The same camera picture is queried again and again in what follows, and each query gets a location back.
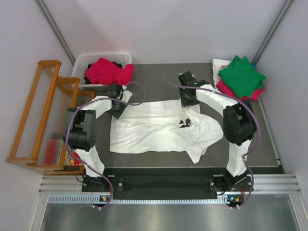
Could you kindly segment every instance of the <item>metal frame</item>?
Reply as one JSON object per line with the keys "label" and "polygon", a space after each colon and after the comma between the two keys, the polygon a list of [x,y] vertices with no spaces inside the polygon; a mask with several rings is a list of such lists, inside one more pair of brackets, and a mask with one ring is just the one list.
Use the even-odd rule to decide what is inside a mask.
{"label": "metal frame", "polygon": [[252,60],[253,64],[256,64],[259,61],[259,59],[262,56],[264,50],[268,46],[269,42],[271,41],[273,35],[275,34],[275,32],[278,28],[278,26],[281,24],[283,18],[285,17],[286,13],[289,11],[293,2],[294,2],[294,0],[286,0],[284,2],[284,4],[283,4],[282,8],[280,9],[277,17],[275,18],[273,24],[271,25],[267,35],[263,39],[263,42],[261,43],[261,46],[259,47],[254,59]]}
{"label": "metal frame", "polygon": [[[47,203],[53,198],[52,203],[63,203],[63,197],[83,198],[85,196],[95,198],[99,195],[110,195],[107,192],[82,192],[82,183],[75,176],[44,176],[39,188],[39,198],[33,214],[30,231],[39,231],[44,219]],[[256,194],[288,194],[301,231],[308,230],[308,210],[299,188],[296,176],[292,174],[267,174],[255,175],[253,195]],[[114,200],[115,204],[221,204],[224,197],[217,200]],[[67,199],[67,203],[76,203]]]}
{"label": "metal frame", "polygon": [[62,46],[64,52],[66,53],[68,59],[71,61],[72,65],[75,64],[76,59],[73,56],[73,53],[69,49],[60,29],[58,28],[53,16],[51,15],[50,11],[48,10],[44,0],[34,0],[35,3],[38,5],[38,8],[41,10],[42,15],[46,18],[48,24],[50,25],[52,31],[54,32],[55,36],[57,37],[60,45]]}

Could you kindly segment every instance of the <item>green towel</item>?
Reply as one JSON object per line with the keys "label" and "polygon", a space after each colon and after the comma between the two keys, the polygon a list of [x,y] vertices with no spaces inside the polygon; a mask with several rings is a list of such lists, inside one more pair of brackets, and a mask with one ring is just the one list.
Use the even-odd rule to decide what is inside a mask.
{"label": "green towel", "polygon": [[250,98],[256,89],[263,88],[262,80],[265,79],[252,67],[246,56],[241,59],[237,55],[218,74],[239,99],[243,96]]}

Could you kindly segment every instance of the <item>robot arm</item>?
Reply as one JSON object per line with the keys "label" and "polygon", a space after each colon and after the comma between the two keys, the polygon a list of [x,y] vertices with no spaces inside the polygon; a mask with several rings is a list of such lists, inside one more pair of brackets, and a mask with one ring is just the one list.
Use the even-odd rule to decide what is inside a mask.
{"label": "robot arm", "polygon": [[[105,170],[104,164],[100,161],[96,151],[96,119],[103,113],[108,112],[116,118],[119,118],[126,108],[126,105],[111,100],[99,100],[101,98],[119,98],[124,102],[128,102],[132,93],[123,90],[120,85],[110,84],[106,87],[103,95],[95,97],[93,103],[84,106],[74,118],[74,123],[69,133],[68,145],[79,155],[80,159],[87,163],[85,165],[86,176],[90,178],[99,178],[100,176],[93,172],[89,166],[97,172],[103,174]],[[66,139],[68,125],[76,108],[69,108],[66,114],[65,129],[63,140]]]}
{"label": "robot arm", "polygon": [[[180,89],[182,106],[196,105],[199,102],[208,104],[223,116],[223,132],[229,141],[229,161],[226,179],[230,187],[246,178],[246,166],[243,155],[247,153],[251,140],[256,132],[255,123],[247,110],[235,100],[214,94],[218,91],[205,80],[196,81],[191,72],[179,76],[182,86],[202,87],[210,91]],[[252,111],[250,102],[243,101]]]}

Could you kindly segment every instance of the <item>red cloth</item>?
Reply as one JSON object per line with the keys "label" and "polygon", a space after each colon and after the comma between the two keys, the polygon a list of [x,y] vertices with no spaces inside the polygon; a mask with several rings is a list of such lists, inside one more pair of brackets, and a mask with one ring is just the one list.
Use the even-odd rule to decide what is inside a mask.
{"label": "red cloth", "polygon": [[[234,98],[236,98],[235,94],[233,93],[233,91],[225,84],[225,82],[223,80],[220,80],[216,87],[218,88],[218,90],[220,90],[222,93],[232,96]],[[250,98],[248,98],[247,96],[243,96],[242,98],[240,98],[240,100],[253,100],[256,101],[258,100],[259,96],[265,91],[265,84],[263,84],[263,88],[261,89],[256,89],[255,92],[252,94],[252,96]]]}
{"label": "red cloth", "polygon": [[133,64],[127,64],[125,68],[122,69],[109,60],[100,58],[85,72],[85,76],[92,84],[109,85],[111,83],[116,83],[123,86],[131,81],[133,72]]}

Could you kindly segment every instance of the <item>purple cable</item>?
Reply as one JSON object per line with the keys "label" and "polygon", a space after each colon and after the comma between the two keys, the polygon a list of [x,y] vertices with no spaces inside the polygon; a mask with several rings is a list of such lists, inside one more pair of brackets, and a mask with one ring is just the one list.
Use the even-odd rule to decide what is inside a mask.
{"label": "purple cable", "polygon": [[[130,82],[130,83],[128,83],[127,85],[132,84],[132,83],[133,83],[133,84],[139,85],[139,86],[142,88],[142,90],[143,90],[143,99],[142,99],[142,101],[141,101],[140,103],[127,103],[127,102],[124,102],[124,101],[121,101],[121,100],[118,100],[118,99],[113,99],[113,98],[100,98],[100,99],[97,99],[96,101],[101,101],[101,100],[112,100],[112,101],[120,102],[120,103],[123,103],[123,104],[126,104],[126,105],[130,105],[130,106],[138,106],[138,105],[142,104],[142,103],[145,101],[145,96],[146,96],[145,89],[144,89],[143,85],[141,85],[141,84],[138,83],[138,82]],[[93,169],[91,166],[89,166],[87,162],[85,162],[85,161],[81,160],[80,158],[78,158],[78,157],[72,155],[72,153],[71,153],[71,151],[70,151],[70,149],[69,149],[69,146],[68,146],[68,137],[69,137],[69,133],[70,133],[71,127],[72,127],[72,125],[73,125],[73,122],[74,122],[74,119],[75,119],[77,113],[78,113],[84,106],[87,106],[87,105],[89,105],[89,104],[91,104],[91,103],[94,103],[94,102],[96,102],[96,101],[93,101],[93,100],[92,100],[92,101],[89,101],[89,102],[87,102],[87,103],[81,105],[81,106],[80,106],[79,108],[77,108],[77,110],[74,112],[74,114],[73,114],[73,116],[72,116],[72,118],[71,118],[71,121],[70,121],[70,123],[69,123],[69,125],[68,125],[68,128],[67,128],[67,133],[66,133],[66,138],[65,138],[65,148],[66,148],[66,151],[68,152],[68,154],[69,154],[73,159],[80,161],[80,162],[83,163],[84,165],[87,165],[88,168],[89,168],[91,171],[95,172],[97,175],[101,176],[104,180],[106,180],[106,181],[108,182],[108,184],[109,184],[109,186],[110,186],[110,197],[109,197],[108,201],[106,202],[106,204],[102,207],[102,209],[104,209],[104,208],[106,208],[106,207],[108,206],[108,204],[111,202],[111,200],[112,200],[112,198],[113,198],[114,188],[113,188],[113,186],[112,186],[112,183],[110,182],[110,180],[109,180],[106,176],[104,176],[103,174],[99,173],[98,171],[96,171],[95,169]],[[88,207],[88,206],[92,206],[92,205],[82,205],[82,206],[79,206],[79,207],[73,209],[72,211],[68,212],[68,213],[64,216],[64,218],[62,218],[60,221],[58,221],[58,222],[56,222],[56,223],[52,223],[52,222],[50,221],[50,214],[47,214],[47,215],[48,215],[48,220],[49,220],[50,223],[52,223],[52,225],[57,225],[57,224],[61,223],[67,216],[71,215],[72,213],[74,213],[74,212],[77,211],[78,209],[84,208],[84,207]]]}
{"label": "purple cable", "polygon": [[217,94],[217,95],[224,96],[224,97],[226,97],[226,98],[235,100],[235,101],[238,102],[240,105],[242,105],[242,106],[249,112],[249,114],[251,115],[251,117],[253,118],[253,120],[254,120],[254,122],[255,122],[255,124],[256,124],[256,127],[257,127],[258,138],[257,138],[257,142],[256,142],[255,146],[254,146],[250,151],[248,151],[246,154],[243,155],[244,164],[245,164],[247,170],[248,170],[248,171],[250,172],[250,174],[251,174],[251,187],[250,187],[250,189],[249,189],[249,193],[248,193],[248,195],[247,195],[247,197],[246,197],[246,200],[244,200],[244,202],[239,206],[239,208],[241,208],[243,205],[246,204],[246,201],[250,198],[250,195],[251,195],[251,192],[252,192],[252,190],[253,190],[254,183],[255,183],[254,174],[253,174],[251,168],[248,166],[248,163],[247,163],[247,161],[246,161],[246,157],[247,157],[249,154],[251,154],[252,152],[254,152],[254,151],[256,150],[256,148],[259,146],[260,140],[261,140],[260,125],[259,125],[259,123],[258,123],[258,120],[257,120],[256,116],[254,115],[254,113],[250,110],[250,108],[249,108],[246,104],[244,104],[242,101],[240,101],[239,99],[236,99],[236,98],[234,98],[234,97],[232,97],[232,96],[225,95],[225,94],[223,94],[223,93],[220,93],[220,92],[217,92],[217,91],[213,91],[213,90],[209,90],[209,89],[205,89],[205,88],[182,86],[182,85],[177,85],[177,84],[173,84],[173,83],[169,82],[168,79],[167,79],[166,73],[167,73],[167,70],[168,70],[170,67],[174,67],[174,68],[178,69],[178,71],[180,72],[180,74],[183,73],[183,72],[181,71],[181,69],[180,69],[178,66],[176,66],[176,65],[169,65],[169,66],[167,66],[167,67],[165,68],[165,71],[164,71],[164,78],[165,78],[165,81],[166,81],[169,85],[174,86],[174,87],[177,87],[177,88],[184,88],[184,89],[205,90],[205,91],[209,91],[209,92],[212,92],[212,93],[214,93],[214,94]]}

